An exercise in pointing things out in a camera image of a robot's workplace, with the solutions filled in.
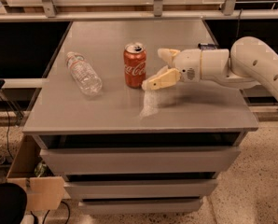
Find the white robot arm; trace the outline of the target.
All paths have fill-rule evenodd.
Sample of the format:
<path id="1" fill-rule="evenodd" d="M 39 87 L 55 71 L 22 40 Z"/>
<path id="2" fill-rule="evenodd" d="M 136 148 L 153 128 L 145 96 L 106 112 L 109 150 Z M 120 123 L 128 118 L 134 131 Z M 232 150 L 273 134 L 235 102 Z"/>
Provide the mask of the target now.
<path id="1" fill-rule="evenodd" d="M 238 89 L 260 84 L 278 102 L 278 54 L 258 38 L 242 37 L 230 49 L 159 49 L 158 56 L 166 65 L 143 82 L 145 91 L 172 87 L 179 81 L 210 80 Z"/>

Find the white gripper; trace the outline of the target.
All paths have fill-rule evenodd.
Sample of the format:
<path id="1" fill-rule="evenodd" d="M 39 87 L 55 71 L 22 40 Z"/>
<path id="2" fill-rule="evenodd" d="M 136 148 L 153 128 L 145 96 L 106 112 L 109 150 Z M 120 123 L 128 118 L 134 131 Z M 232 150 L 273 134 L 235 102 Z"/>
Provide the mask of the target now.
<path id="1" fill-rule="evenodd" d="M 143 82 L 144 91 L 172 87 L 180 78 L 183 82 L 220 82 L 229 74 L 227 49 L 186 49 L 181 52 L 178 49 L 158 49 L 158 56 L 175 68 L 162 67 L 156 75 Z"/>

